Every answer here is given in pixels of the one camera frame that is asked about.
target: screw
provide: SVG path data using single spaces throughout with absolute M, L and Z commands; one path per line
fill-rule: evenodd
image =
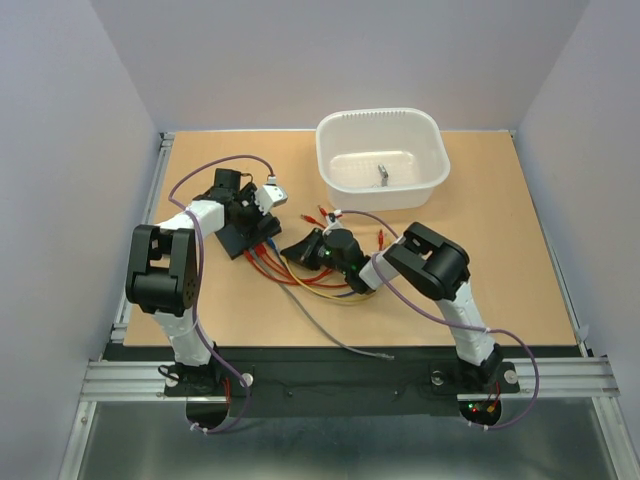
M 250 373 L 243 373 L 242 378 L 247 384 L 247 387 L 250 387 L 251 385 L 253 385 L 253 375 L 251 375 Z
M 444 374 L 440 370 L 434 370 L 431 373 L 431 383 L 436 387 L 444 384 Z
M 506 372 L 504 372 L 504 379 L 508 384 L 515 385 L 516 383 L 518 383 L 518 374 L 513 370 L 507 370 Z

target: blue wire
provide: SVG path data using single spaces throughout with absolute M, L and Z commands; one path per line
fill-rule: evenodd
M 273 238 L 271 238 L 271 237 L 267 238 L 267 245 L 269 245 L 271 250 L 273 250 L 273 253 L 276 254 L 276 257 L 278 257 L 278 261 L 282 264 L 282 266 L 284 268 L 287 268 L 287 266 L 285 265 L 284 261 L 282 260 L 282 257 L 280 256 L 280 251 L 278 250 L 278 247 L 276 246 L 276 242 L 273 241 Z M 333 295 L 333 296 L 337 297 L 337 298 L 345 298 L 345 297 L 350 297 L 351 295 L 355 295 L 355 294 L 356 294 L 356 292 L 351 290 L 350 292 L 340 293 L 338 295 Z

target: white wall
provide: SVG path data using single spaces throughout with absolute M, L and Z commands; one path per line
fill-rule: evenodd
M 640 450 L 640 3 L 592 0 L 518 130 L 529 188 Z
M 92 0 L 161 130 L 412 106 L 515 128 L 588 0 Z
M 87 0 L 0 3 L 0 477 L 57 478 L 157 154 Z

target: yellow wire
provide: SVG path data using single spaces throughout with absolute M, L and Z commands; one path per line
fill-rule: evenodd
M 372 293 L 371 295 L 362 295 L 362 296 L 355 297 L 355 298 L 351 298 L 351 297 L 341 298 L 341 297 L 334 297 L 333 295 L 327 295 L 326 293 L 321 292 L 320 290 L 316 290 L 315 288 L 310 287 L 309 285 L 304 283 L 302 280 L 300 280 L 296 276 L 296 274 L 293 273 L 293 270 L 291 270 L 291 267 L 289 266 L 289 262 L 287 261 L 286 258 L 282 257 L 282 263 L 284 263 L 284 266 L 287 267 L 287 270 L 289 271 L 289 274 L 298 283 L 298 285 L 303 287 L 305 290 L 308 290 L 311 293 L 313 293 L 315 295 L 318 295 L 319 297 L 327 298 L 329 300 L 336 300 L 338 302 L 343 302 L 343 303 L 357 303 L 357 302 L 364 302 L 365 300 L 368 300 L 373 295 L 373 293 Z

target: gray cable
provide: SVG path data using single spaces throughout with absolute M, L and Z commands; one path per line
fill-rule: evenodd
M 254 260 L 256 261 L 256 263 L 258 265 L 260 265 L 260 267 L 265 272 L 268 272 L 269 271 L 269 267 L 267 267 L 267 265 L 262 261 L 262 259 L 260 257 L 258 257 L 258 255 L 256 255 L 256 253 L 253 250 L 250 250 L 250 253 L 251 253 L 251 256 L 254 258 Z M 333 343 L 335 343 L 339 347 L 342 347 L 345 350 L 349 350 L 350 352 L 357 353 L 358 355 L 365 355 L 367 357 L 381 358 L 383 360 L 393 360 L 393 358 L 394 358 L 393 355 L 388 355 L 386 353 L 367 352 L 367 351 L 364 351 L 364 350 L 360 350 L 358 348 L 350 347 L 349 345 L 346 345 L 346 344 L 342 343 L 336 337 L 331 335 L 315 318 L 313 318 L 313 315 L 311 315 L 311 313 L 309 313 L 309 311 L 305 308 L 305 306 L 302 304 L 302 302 L 300 302 L 300 300 L 298 300 L 298 297 L 296 297 L 289 290 L 289 288 L 287 288 L 286 285 L 278 283 L 278 286 L 284 291 L 284 293 L 286 293 L 291 298 L 291 300 L 293 300 L 296 303 L 298 308 L 300 308 L 300 310 L 302 310 L 302 313 L 305 314 L 305 316 L 311 321 L 311 323 L 313 323 L 316 326 L 316 328 L 323 333 L 323 335 L 325 337 L 327 337 L 329 340 L 331 340 Z

